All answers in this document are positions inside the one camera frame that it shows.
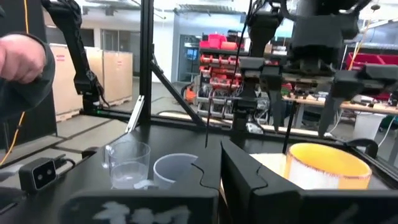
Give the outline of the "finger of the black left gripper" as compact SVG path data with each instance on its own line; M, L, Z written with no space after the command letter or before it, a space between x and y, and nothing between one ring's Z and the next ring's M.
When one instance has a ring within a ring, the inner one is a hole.
M281 123L284 122L284 103L282 101L282 95L280 94L280 91L270 90L269 93L272 115L274 119L273 126L274 130L278 131Z
M323 137L327 132L329 125L334 121L335 114L344 100L345 98L341 93L337 91L329 92L319 122L318 135L320 137Z

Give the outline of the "rack with red bins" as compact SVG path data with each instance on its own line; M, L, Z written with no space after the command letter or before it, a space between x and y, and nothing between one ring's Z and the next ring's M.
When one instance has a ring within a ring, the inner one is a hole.
M236 68L236 54L244 55L241 33L204 35L199 43L199 74L194 79L193 104L197 113L217 119L233 118L232 98L239 94L242 78Z

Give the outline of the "wooden workbench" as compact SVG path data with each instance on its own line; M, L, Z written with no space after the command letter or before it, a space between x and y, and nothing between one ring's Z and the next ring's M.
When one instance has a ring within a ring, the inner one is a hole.
M285 101L295 101L297 103L310 106L324 107L325 105L323 101L318 101L312 96L308 96L306 99L303 99L301 96L295 98L295 96L293 95L292 97L283 96L282 99ZM359 104L351 104L349 101L344 101L342 102L342 104L340 104L340 108L344 110L364 111L368 113L389 114L398 116L398 108L380 103L376 103L373 107L369 107Z

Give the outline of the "grey mug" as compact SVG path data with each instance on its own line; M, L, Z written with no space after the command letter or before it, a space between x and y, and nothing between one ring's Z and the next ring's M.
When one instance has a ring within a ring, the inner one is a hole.
M153 166L155 184L160 189L168 189L190 170L197 159L197 156L185 153L162 156Z

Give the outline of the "black frame post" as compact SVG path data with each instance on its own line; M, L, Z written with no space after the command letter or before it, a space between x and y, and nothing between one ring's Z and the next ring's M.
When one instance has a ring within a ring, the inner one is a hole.
M144 96L139 123L141 126L150 122L152 95L152 41L154 23L154 0L141 0L141 46L140 46L140 94Z

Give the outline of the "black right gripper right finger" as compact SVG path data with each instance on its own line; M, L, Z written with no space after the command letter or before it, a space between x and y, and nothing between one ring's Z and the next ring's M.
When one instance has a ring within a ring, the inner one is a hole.
M229 140L221 176L235 224L398 224L398 173L362 152L385 189L304 190Z

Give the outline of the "black frame brace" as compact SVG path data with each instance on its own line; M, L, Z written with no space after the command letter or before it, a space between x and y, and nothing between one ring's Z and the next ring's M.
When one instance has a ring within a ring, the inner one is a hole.
M185 110L185 112L189 115L192 121L197 126L205 127L205 123L203 120L197 115L196 112L190 107L188 103L185 102L183 96L176 90L176 88L171 84L171 82L165 77L164 71L159 67L159 65L155 62L154 59L150 62L151 69L155 73L156 77L160 80L160 82L166 87L169 93L177 100L180 106Z

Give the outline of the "wooden crates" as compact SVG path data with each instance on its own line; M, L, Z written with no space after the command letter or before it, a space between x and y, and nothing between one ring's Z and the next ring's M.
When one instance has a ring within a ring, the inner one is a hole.
M83 104L73 83L76 72L68 47L61 44L50 44L50 48L55 57L53 97L56 122L60 122L77 115ZM96 47L85 47L85 50L92 72L103 85L103 51Z

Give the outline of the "red storage bin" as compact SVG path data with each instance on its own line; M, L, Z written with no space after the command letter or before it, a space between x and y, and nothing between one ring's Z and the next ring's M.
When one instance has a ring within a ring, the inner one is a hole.
M398 55L381 55L381 54L366 54L358 53L353 59L353 53L350 52L346 58L346 69L360 70L366 64L379 64L379 65L398 65Z

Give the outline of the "clear glass mug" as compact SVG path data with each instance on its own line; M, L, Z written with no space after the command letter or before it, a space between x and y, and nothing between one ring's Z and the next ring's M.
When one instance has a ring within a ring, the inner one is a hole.
M109 169L113 188L134 189L147 179L149 172L150 147L139 141L121 141L106 145L102 166Z

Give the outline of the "cardboard crate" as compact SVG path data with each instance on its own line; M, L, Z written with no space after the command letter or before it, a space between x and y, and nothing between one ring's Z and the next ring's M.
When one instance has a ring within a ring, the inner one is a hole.
M133 54L103 52L104 97L113 105L132 96Z

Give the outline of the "person's hand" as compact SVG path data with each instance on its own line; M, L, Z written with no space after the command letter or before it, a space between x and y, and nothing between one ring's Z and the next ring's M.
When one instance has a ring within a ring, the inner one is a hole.
M0 78L30 83L46 64L44 46L31 37L11 34L0 38Z

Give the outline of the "person's forearm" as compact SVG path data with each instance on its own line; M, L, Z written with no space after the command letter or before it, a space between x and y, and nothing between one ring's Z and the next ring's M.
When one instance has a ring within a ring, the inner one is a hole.
M50 46L31 34L15 32L7 35L11 34L26 35L40 42L45 48L46 64L41 76L30 83L0 78L0 120L38 106L50 93L55 78L55 59Z

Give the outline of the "yellow ceramic mug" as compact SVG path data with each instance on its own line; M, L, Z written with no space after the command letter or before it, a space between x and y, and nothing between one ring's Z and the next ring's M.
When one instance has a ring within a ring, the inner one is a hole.
M302 142L286 154L284 178L305 190L365 190L371 176L364 161L334 147Z

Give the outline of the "silver metal bracket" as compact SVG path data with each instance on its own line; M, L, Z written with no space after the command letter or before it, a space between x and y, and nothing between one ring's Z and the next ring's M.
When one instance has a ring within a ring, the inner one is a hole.
M127 123L125 133L130 133L133 129L135 129L139 117L141 115L142 107L144 105L145 99L144 95L139 95L136 104L134 105L133 111Z

